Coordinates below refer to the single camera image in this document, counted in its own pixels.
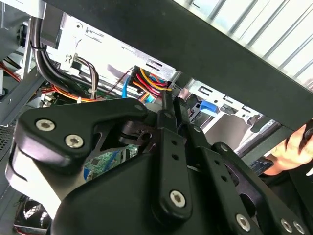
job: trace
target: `black plastic bracket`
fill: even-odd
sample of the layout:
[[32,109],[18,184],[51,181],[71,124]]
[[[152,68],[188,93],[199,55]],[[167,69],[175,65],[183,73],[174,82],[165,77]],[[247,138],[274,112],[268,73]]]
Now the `black plastic bracket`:
[[172,97],[167,92],[162,96],[163,109],[157,116],[159,151],[155,152],[157,183],[152,208],[161,223],[175,225],[190,218],[192,200],[184,139],[177,134]]
[[[146,107],[132,98],[35,109],[19,118],[15,143],[31,158],[55,166],[60,172],[74,173],[82,168],[94,150],[111,151],[123,147],[105,142],[110,130],[126,120],[143,120],[147,113]],[[40,130],[36,123],[41,119],[50,120],[55,128]],[[71,148],[66,144],[65,138],[72,134],[82,138],[81,147]]]
[[297,216],[237,157],[231,148],[218,142],[212,146],[212,150],[223,157],[226,166],[238,177],[239,184],[236,189],[240,195],[246,195],[255,206],[258,224],[264,234],[289,234],[283,225],[285,221],[291,226],[290,230],[293,234],[301,234],[295,228],[294,222],[305,229],[305,234],[309,233]]

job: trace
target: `black mounting arm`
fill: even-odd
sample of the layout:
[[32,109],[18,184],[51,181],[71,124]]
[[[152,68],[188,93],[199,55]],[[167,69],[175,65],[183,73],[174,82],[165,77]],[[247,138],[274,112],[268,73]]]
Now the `black mounting arm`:
[[[126,98],[20,117],[6,177],[43,203],[52,235],[309,234],[227,145],[207,143],[183,100],[162,95],[158,113]],[[140,145],[136,157],[80,181],[87,159],[130,143]]]

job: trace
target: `metal slot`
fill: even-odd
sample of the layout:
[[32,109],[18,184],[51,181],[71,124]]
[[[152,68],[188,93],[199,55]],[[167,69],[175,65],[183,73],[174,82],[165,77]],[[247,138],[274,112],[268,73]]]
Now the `metal slot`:
[[156,70],[156,71],[160,71],[158,68],[153,67],[152,65],[146,64],[146,66],[148,66],[148,67],[150,67],[150,68],[152,68],[152,69],[154,69],[154,70]]
[[198,89],[199,92],[207,95],[207,96],[210,96],[210,93],[212,93],[213,91],[204,87],[204,86],[201,86],[199,89]]
[[226,100],[227,102],[229,102],[229,103],[233,103],[232,101],[230,101],[229,99],[227,99],[228,98],[228,96],[225,96],[224,98],[223,98],[223,100]]
[[242,107],[242,110],[245,110],[246,112],[251,113],[251,111],[247,109],[246,106]]

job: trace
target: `black cable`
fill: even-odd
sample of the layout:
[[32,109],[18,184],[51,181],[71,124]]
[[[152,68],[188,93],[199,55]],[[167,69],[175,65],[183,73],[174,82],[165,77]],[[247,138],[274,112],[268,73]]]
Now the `black cable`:
[[[38,27],[40,27],[40,21],[37,21],[37,18],[32,17],[31,18],[31,29],[30,29],[30,37],[31,37],[31,42],[32,42],[32,47],[37,47],[40,48],[40,36],[38,33],[35,33],[38,31]],[[61,81],[56,80],[52,74],[47,71],[44,61],[43,61],[43,56],[41,55],[40,51],[34,49],[34,58],[36,61],[37,65],[37,70],[39,73],[49,82],[52,83],[53,85],[59,87],[60,89],[69,92],[68,87],[65,86],[65,84]]]
[[50,83],[64,90],[65,92],[88,98],[84,90],[71,80],[69,75],[62,74],[51,63],[44,45],[40,43],[40,32],[42,19],[31,18],[31,46],[34,50],[34,57],[37,69],[40,74]]
[[16,63],[14,60],[12,60],[10,57],[8,57],[8,56],[4,59],[4,61],[9,63],[13,67],[17,68],[18,70],[21,69],[21,66],[18,63]]

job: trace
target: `black panel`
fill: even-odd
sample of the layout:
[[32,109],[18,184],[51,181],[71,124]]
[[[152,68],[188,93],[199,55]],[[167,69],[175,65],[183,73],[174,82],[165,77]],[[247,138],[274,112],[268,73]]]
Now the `black panel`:
[[45,1],[292,130],[313,117],[311,92],[172,0]]

